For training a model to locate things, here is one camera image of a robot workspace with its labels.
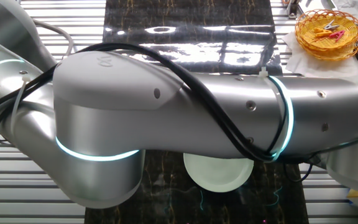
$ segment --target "silver robot arm segment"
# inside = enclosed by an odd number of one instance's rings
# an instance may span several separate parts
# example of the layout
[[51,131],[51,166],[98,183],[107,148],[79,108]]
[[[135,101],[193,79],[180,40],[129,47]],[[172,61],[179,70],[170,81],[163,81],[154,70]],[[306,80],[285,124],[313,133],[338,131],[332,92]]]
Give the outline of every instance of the silver robot arm segment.
[[[20,88],[20,71],[41,71],[0,45],[0,98]],[[305,156],[358,139],[358,77],[355,81],[194,74],[255,145],[267,149],[288,107],[272,153]],[[33,159],[74,202],[106,208],[127,200],[142,178],[146,149],[218,158],[241,158],[191,90],[171,71],[109,52],[69,56],[48,84],[27,97],[14,132],[10,117],[0,133]],[[358,149],[350,155],[358,165]],[[350,187],[343,154],[331,170]]]

